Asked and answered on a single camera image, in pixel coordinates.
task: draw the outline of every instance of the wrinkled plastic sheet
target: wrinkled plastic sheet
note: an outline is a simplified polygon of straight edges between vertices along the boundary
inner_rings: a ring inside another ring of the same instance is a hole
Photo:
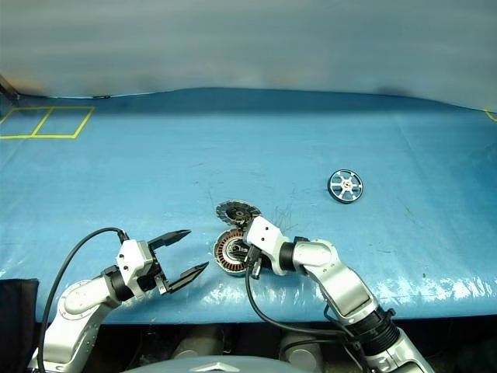
[[[95,107],[76,139],[0,140],[0,276],[40,279],[39,320],[72,246],[114,225],[135,239],[191,229],[158,251],[170,280],[210,266],[173,295],[125,302],[106,322],[259,321],[243,279],[212,257],[228,228],[214,210],[228,199],[256,205],[290,237],[333,242],[400,318],[497,312],[497,123],[483,112],[388,96],[231,89],[28,103]],[[59,124],[74,115],[68,110]],[[350,205],[326,190],[342,168],[365,186]],[[84,246],[57,296],[114,264],[119,247],[114,234]],[[275,319],[323,319],[321,293],[306,277],[264,271],[253,290]]]

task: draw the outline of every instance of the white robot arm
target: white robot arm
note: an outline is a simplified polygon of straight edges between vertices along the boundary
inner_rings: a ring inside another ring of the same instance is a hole
[[[340,260],[330,242],[305,238],[291,242],[262,216],[248,224],[244,242],[269,258],[275,274],[297,271],[319,284],[338,321],[359,341],[371,371],[434,373],[404,331],[391,321],[393,311],[385,312],[380,307],[359,275]],[[256,257],[249,251],[249,260]],[[253,277],[257,278],[259,271],[260,258],[255,261]]]
[[[70,286],[57,303],[57,314],[47,329],[43,344],[43,366],[47,372],[79,373],[95,346],[100,324],[107,314],[130,298],[143,298],[157,287],[160,294],[172,293],[189,284],[207,267],[200,264],[169,283],[155,257],[155,250],[179,241],[190,231],[166,233],[150,242],[126,239],[117,266],[106,268],[92,280]],[[41,371],[38,349],[29,364]]]

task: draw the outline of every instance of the metal hub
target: metal hub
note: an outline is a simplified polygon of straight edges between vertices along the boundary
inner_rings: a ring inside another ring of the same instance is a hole
[[[354,171],[340,169],[329,178],[328,192],[337,201],[350,204],[363,195],[363,181]]]
[[[216,207],[216,214],[225,223],[242,227],[256,216],[260,216],[261,211],[243,200],[227,200]]]
[[[243,231],[230,229],[223,232],[214,244],[214,259],[229,274],[243,274],[243,262],[249,247],[243,243]]]

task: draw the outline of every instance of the gear teeth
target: gear teeth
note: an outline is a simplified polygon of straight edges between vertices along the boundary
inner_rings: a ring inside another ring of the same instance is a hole
[[[229,216],[228,213],[230,211],[240,212],[240,215],[237,218]],[[249,221],[261,214],[261,211],[257,207],[243,200],[227,200],[216,207],[216,215],[219,219],[229,225],[236,225],[239,228],[243,228]]]

